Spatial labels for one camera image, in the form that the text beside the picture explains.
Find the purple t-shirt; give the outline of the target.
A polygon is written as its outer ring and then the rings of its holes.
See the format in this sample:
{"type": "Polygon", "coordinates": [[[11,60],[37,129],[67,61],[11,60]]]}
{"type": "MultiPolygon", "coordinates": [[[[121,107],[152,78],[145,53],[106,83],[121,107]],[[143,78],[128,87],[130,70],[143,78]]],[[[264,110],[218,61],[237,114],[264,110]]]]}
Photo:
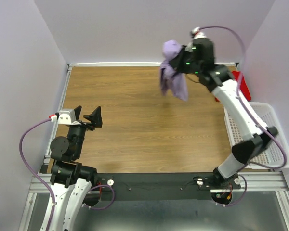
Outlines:
{"type": "Polygon", "coordinates": [[[159,68],[159,87],[163,96],[168,90],[171,90],[174,97],[187,101],[188,92],[185,76],[170,66],[170,61],[179,54],[181,48],[182,46],[175,40],[164,42],[162,48],[164,60],[159,68]]]}

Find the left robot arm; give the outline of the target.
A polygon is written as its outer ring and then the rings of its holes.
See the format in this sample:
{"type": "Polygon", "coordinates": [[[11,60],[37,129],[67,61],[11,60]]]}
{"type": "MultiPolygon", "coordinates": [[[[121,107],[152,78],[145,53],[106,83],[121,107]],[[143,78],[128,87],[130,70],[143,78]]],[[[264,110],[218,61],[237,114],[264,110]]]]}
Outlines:
{"type": "Polygon", "coordinates": [[[97,185],[97,170],[78,162],[85,133],[103,125],[101,107],[79,119],[81,106],[63,109],[56,113],[59,125],[68,126],[66,136],[55,137],[50,144],[51,168],[50,194],[42,231],[70,231],[89,190],[97,185]]]}

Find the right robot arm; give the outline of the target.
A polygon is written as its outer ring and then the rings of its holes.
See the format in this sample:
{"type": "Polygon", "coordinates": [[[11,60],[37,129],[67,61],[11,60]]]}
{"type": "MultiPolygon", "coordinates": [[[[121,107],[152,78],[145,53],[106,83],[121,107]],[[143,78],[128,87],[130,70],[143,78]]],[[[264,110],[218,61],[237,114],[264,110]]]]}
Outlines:
{"type": "Polygon", "coordinates": [[[228,67],[215,64],[211,52],[208,61],[198,60],[198,50],[198,47],[183,45],[178,55],[170,60],[170,65],[179,73],[197,75],[200,83],[222,103],[240,131],[242,141],[232,147],[231,154],[214,169],[210,178],[212,184],[221,189],[252,158],[269,147],[278,130],[258,117],[244,95],[237,90],[238,82],[228,67]]]}

